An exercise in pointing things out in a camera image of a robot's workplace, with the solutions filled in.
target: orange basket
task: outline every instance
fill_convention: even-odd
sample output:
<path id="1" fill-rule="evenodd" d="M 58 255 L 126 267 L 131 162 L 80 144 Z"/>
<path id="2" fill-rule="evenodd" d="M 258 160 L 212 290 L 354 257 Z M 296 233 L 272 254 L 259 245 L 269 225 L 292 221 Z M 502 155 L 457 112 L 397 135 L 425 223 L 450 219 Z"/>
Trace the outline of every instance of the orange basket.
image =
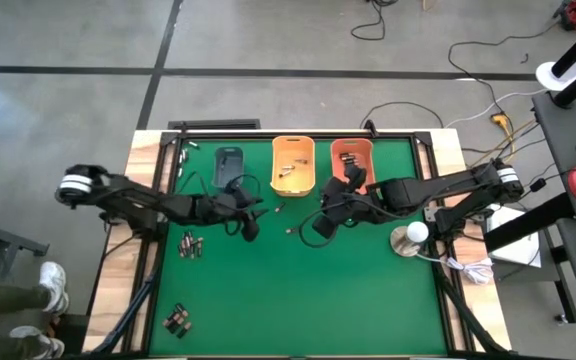
<path id="1" fill-rule="evenodd" d="M 341 160 L 340 155 L 349 153 L 355 156 L 355 165 L 366 169 L 366 182 L 361 186 L 359 192 L 366 193 L 366 185 L 375 182 L 375 168 L 372 165 L 372 142 L 366 139 L 337 139 L 330 145 L 332 156 L 332 175 L 347 180 L 344 175 L 346 165 Z"/>
<path id="2" fill-rule="evenodd" d="M 280 196 L 306 196 L 315 187 L 315 142 L 307 136 L 272 140 L 272 180 Z"/>

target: pants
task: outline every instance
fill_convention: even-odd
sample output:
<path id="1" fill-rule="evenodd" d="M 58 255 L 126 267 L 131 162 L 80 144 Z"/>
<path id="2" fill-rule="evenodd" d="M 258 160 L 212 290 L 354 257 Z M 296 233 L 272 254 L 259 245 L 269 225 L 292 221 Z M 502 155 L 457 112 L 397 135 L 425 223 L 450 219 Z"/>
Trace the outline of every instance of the pants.
<path id="1" fill-rule="evenodd" d="M 50 291 L 42 286 L 22 289 L 0 284 L 0 314 L 25 309 L 44 309 L 50 302 Z M 0 359 L 32 359 L 43 352 L 38 336 L 21 339 L 0 338 Z"/>

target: white cable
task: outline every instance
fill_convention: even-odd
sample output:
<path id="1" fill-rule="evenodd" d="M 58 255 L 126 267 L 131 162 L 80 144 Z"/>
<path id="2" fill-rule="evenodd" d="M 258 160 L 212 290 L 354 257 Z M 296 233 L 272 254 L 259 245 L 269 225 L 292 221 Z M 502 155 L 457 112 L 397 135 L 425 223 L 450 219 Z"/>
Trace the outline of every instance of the white cable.
<path id="1" fill-rule="evenodd" d="M 457 271 L 463 271 L 468 280 L 476 285 L 488 284 L 494 275 L 492 272 L 492 260 L 490 260 L 490 258 L 485 258 L 472 264 L 463 265 L 452 257 L 449 257 L 448 261 L 425 257 L 421 254 L 417 254 L 417 257 L 427 261 L 442 263 Z"/>
<path id="2" fill-rule="evenodd" d="M 497 102 L 499 103 L 499 102 L 501 102 L 502 100 L 508 99 L 508 98 L 510 98 L 510 97 L 513 97 L 513 96 L 532 96 L 532 95 L 541 94 L 541 93 L 546 92 L 546 91 L 548 91 L 548 89 L 541 89 L 541 90 L 533 91 L 533 92 L 530 92 L 530 93 L 510 93 L 510 94 L 506 94 L 506 95 L 500 97 L 499 99 L 497 99 Z M 496 104 L 493 102 L 492 104 L 490 104 L 490 106 L 488 106 L 488 107 L 486 108 L 486 110 L 480 112 L 479 114 L 473 115 L 473 116 L 471 116 L 471 117 L 464 118 L 464 119 L 453 120 L 453 121 L 449 122 L 445 127 L 449 127 L 450 125 L 453 125 L 453 124 L 456 124 L 456 123 L 462 122 L 462 121 L 475 120 L 475 119 L 477 119 L 477 118 L 479 118 L 479 117 L 481 117 L 481 116 L 486 115 L 486 113 L 488 113 L 488 111 L 490 111 L 490 109 L 492 109 L 495 105 L 496 105 Z"/>

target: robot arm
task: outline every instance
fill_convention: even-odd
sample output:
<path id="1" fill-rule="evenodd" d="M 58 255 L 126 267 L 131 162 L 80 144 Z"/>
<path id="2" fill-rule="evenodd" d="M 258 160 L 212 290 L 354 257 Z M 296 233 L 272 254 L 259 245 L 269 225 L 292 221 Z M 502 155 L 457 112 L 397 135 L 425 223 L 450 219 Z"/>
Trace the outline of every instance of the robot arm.
<path id="1" fill-rule="evenodd" d="M 241 233 L 253 241 L 259 233 L 256 219 L 267 210 L 248 211 L 263 200 L 251 196 L 231 182 L 215 196 L 206 194 L 164 194 L 135 183 L 123 175 L 110 174 L 96 165 L 75 165 L 66 174 L 55 193 L 57 201 L 71 208 L 97 206 L 100 217 L 125 220 L 133 231 L 153 233 L 158 214 L 179 225 L 209 226 L 236 221 Z"/>
<path id="2" fill-rule="evenodd" d="M 432 214 L 431 235 L 440 239 L 463 229 L 464 219 L 470 214 L 495 202 L 517 201 L 523 194 L 514 169 L 500 160 L 429 180 L 381 181 L 366 186 L 365 195 L 357 192 L 365 181 L 364 169 L 350 165 L 344 175 L 348 182 L 333 177 L 324 187 L 322 215 L 313 222 L 315 231 L 327 239 L 349 220 L 382 224 L 409 217 L 431 201 L 471 193 L 457 206 Z"/>

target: plastic bin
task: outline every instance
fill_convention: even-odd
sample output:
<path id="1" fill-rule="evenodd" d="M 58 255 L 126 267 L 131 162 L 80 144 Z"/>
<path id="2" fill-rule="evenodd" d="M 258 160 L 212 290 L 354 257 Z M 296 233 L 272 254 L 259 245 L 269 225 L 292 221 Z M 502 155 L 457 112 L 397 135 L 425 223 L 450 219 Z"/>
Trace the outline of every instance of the plastic bin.
<path id="1" fill-rule="evenodd" d="M 284 166 L 294 166 L 290 174 Z M 307 136 L 278 136 L 272 140 L 272 180 L 280 196 L 306 196 L 315 187 L 315 142 Z"/>
<path id="2" fill-rule="evenodd" d="M 366 193 L 366 185 L 375 182 L 375 168 L 372 165 L 372 142 L 367 139 L 338 139 L 330 145 L 332 156 L 332 175 L 342 180 L 347 180 L 344 175 L 345 164 L 339 157 L 342 153 L 350 153 L 355 156 L 355 163 L 360 168 L 366 169 L 366 182 L 359 189 L 359 193 Z"/>
<path id="3" fill-rule="evenodd" d="M 215 174 L 212 185 L 223 189 L 228 182 L 244 173 L 244 152 L 238 147 L 222 147 L 215 151 Z M 241 185 L 243 178 L 237 179 Z"/>

